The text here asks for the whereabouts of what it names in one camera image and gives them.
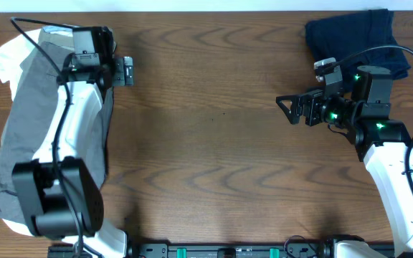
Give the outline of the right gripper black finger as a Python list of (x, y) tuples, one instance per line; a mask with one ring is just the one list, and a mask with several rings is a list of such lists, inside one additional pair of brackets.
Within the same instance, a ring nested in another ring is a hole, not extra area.
[(283, 96), (278, 96), (276, 97), (276, 103), (279, 104), (283, 104), (284, 102), (289, 101), (290, 104), (298, 104), (299, 100), (301, 98), (301, 95), (283, 95)]
[(278, 100), (277, 105), (284, 112), (291, 125), (299, 123), (300, 115), (298, 114), (298, 105), (296, 103), (288, 100)]

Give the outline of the grey shorts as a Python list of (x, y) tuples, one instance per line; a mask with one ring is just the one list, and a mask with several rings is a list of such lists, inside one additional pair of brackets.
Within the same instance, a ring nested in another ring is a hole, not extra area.
[[(22, 73), (0, 147), (0, 218), (23, 224), (24, 217), (11, 174), (18, 162), (30, 161), (41, 146), (57, 107), (57, 73), (37, 50)], [(85, 163), (98, 187), (108, 174), (105, 144), (113, 111), (113, 89), (105, 94), (89, 137)]]

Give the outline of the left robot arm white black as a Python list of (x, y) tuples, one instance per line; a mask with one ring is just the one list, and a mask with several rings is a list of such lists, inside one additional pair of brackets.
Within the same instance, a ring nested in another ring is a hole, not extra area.
[(127, 257), (128, 236), (105, 219), (85, 156), (107, 90), (132, 85), (133, 60), (114, 55), (107, 27), (74, 27), (72, 38), (73, 53), (55, 69), (57, 107), (45, 139), (30, 162), (12, 171), (24, 223), (5, 223), (19, 234), (66, 243), (49, 257)]

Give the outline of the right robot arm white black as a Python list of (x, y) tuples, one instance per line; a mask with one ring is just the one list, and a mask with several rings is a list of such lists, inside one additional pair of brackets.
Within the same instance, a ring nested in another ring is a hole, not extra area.
[(293, 125), (305, 117), (306, 125), (327, 123), (348, 139), (378, 188), (395, 257), (413, 257), (413, 149), (404, 123), (389, 117), (390, 70), (358, 67), (350, 98), (343, 96), (338, 67), (323, 80), (324, 88), (279, 96), (277, 105)]

